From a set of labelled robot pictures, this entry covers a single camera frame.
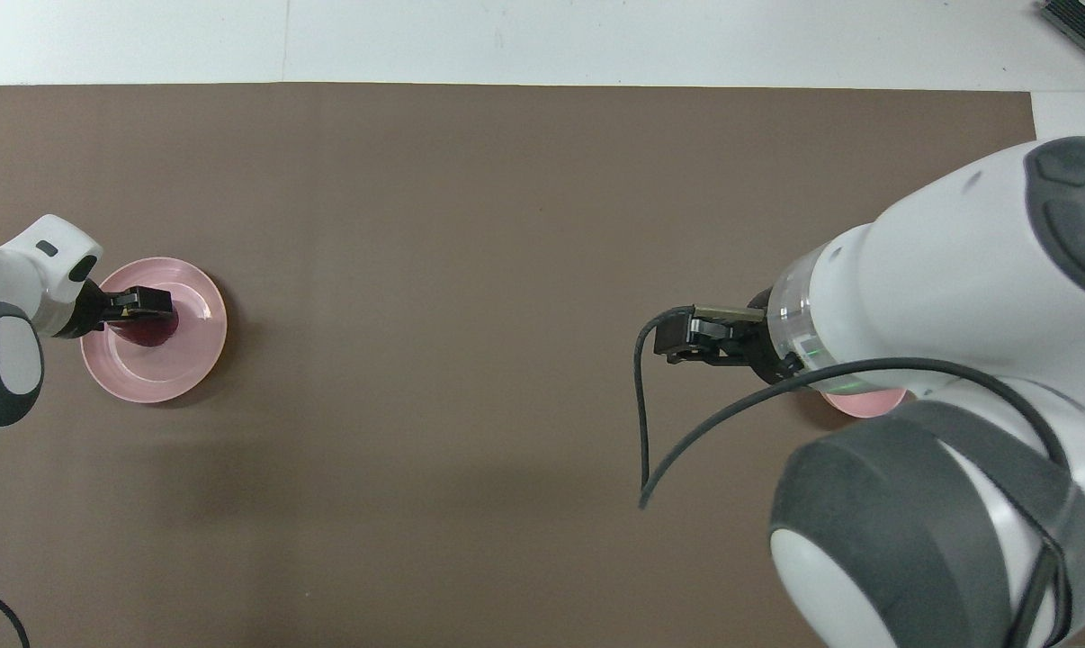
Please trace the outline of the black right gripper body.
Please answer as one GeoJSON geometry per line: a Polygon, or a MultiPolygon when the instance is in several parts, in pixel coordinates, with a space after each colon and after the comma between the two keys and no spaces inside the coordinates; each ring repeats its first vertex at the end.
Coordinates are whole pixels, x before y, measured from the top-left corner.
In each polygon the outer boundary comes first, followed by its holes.
{"type": "Polygon", "coordinates": [[[766,319],[741,323],[727,357],[736,366],[768,366],[774,363],[774,344],[766,319]]]}

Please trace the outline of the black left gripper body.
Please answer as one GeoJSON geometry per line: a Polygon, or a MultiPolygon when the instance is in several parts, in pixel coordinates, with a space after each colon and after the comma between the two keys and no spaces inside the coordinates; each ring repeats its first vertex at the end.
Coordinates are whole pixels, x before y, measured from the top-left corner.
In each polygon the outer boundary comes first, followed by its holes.
{"type": "Polygon", "coordinates": [[[74,302],[69,319],[58,330],[56,336],[76,339],[94,331],[102,331],[107,312],[115,313],[115,309],[113,296],[104,292],[93,280],[85,280],[74,302]]]}

